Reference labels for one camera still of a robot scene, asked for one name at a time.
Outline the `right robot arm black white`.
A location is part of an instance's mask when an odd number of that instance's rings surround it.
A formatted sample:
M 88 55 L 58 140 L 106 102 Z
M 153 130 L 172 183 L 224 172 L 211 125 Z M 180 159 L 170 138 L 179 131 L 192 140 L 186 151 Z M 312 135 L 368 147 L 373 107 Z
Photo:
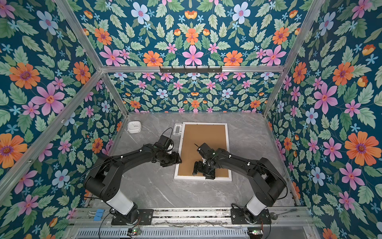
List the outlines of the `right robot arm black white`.
M 213 150 L 205 143 L 198 147 L 197 152 L 203 160 L 195 162 L 193 175 L 201 173 L 206 179 L 214 180 L 216 169 L 228 169 L 249 180 L 254 195 L 242 209 L 242 215 L 250 224 L 256 223 L 261 213 L 267 207 L 273 206 L 287 187 L 281 174 L 264 157 L 249 160 L 222 148 Z

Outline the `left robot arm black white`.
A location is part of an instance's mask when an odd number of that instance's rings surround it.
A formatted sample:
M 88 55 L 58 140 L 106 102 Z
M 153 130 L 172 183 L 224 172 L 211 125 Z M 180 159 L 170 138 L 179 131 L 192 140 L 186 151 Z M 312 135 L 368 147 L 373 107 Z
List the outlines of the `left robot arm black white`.
M 182 163 L 179 153 L 166 146 L 145 144 L 140 149 L 116 156 L 102 156 L 91 169 L 84 187 L 110 206 L 112 215 L 125 224 L 135 224 L 139 217 L 137 204 L 129 198 L 124 178 L 145 163 L 159 163 L 168 167 Z

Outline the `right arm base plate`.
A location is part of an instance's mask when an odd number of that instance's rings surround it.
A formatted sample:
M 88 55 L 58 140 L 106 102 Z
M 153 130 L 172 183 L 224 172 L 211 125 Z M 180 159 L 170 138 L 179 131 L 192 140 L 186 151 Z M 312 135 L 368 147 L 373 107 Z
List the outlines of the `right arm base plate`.
M 269 225 L 272 223 L 269 210 L 264 209 L 258 216 L 245 216 L 241 209 L 231 208 L 231 223 L 233 225 Z

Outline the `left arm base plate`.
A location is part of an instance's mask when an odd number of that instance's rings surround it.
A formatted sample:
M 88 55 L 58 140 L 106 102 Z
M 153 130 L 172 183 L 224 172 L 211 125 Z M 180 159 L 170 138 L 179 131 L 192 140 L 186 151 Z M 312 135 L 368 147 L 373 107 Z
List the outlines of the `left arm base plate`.
M 132 209 L 127 215 L 123 215 L 117 210 L 111 210 L 113 226 L 148 226 L 153 220 L 154 210 L 152 209 Z

